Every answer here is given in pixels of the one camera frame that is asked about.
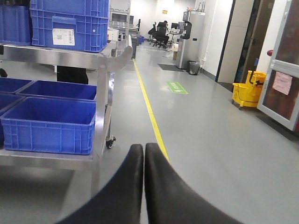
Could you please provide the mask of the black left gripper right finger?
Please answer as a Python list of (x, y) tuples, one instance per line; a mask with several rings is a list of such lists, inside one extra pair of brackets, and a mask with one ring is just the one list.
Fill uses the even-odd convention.
[(198, 195), (173, 169), (156, 143), (147, 143), (144, 171), (150, 224), (237, 224)]

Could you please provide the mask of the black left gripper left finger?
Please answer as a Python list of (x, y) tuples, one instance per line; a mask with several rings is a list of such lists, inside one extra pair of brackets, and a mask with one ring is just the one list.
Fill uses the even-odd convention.
[(143, 191), (143, 147), (131, 145), (110, 181), (60, 224), (138, 224)]

